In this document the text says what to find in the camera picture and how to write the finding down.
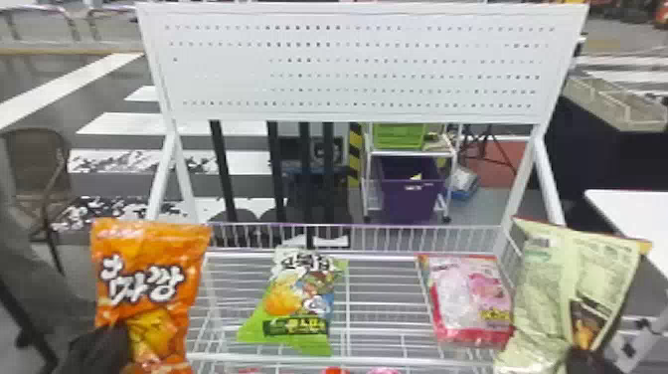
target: green crate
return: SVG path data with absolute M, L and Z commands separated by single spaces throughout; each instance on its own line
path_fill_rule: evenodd
M 422 149 L 426 124 L 375 123 L 374 146 L 378 149 Z

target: red floor mat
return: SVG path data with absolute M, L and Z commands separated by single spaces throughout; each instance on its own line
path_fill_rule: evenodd
M 503 150 L 506 151 L 506 154 L 515 168 L 520 164 L 526 144 L 525 141 L 500 142 L 500 145 L 503 147 Z M 469 154 L 473 156 L 474 152 L 475 150 L 471 150 Z M 487 154 L 485 158 L 503 161 L 503 156 L 494 142 L 490 141 L 487 144 Z M 466 166 L 478 173 L 480 176 L 481 187 L 510 188 L 515 179 L 512 170 L 508 166 L 486 162 L 476 158 L 467 159 Z

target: wire basket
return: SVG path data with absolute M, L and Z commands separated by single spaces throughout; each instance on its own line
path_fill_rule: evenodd
M 514 289 L 521 252 L 498 226 L 212 224 L 187 336 L 197 373 L 354 373 L 377 366 L 405 373 L 491 374 L 493 351 L 436 343 L 417 253 L 495 255 Z M 267 285 L 273 248 L 305 246 L 349 261 L 335 288 L 332 356 L 302 355 L 283 345 L 237 342 Z

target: pink snack bag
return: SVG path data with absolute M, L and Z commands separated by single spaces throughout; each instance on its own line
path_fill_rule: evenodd
M 418 255 L 436 339 L 503 348 L 512 335 L 510 294 L 493 256 Z

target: purple bin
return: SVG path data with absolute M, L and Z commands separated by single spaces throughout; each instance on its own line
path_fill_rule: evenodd
M 379 157 L 383 221 L 417 224 L 428 221 L 443 181 L 433 158 Z M 421 180 L 411 180 L 417 174 Z

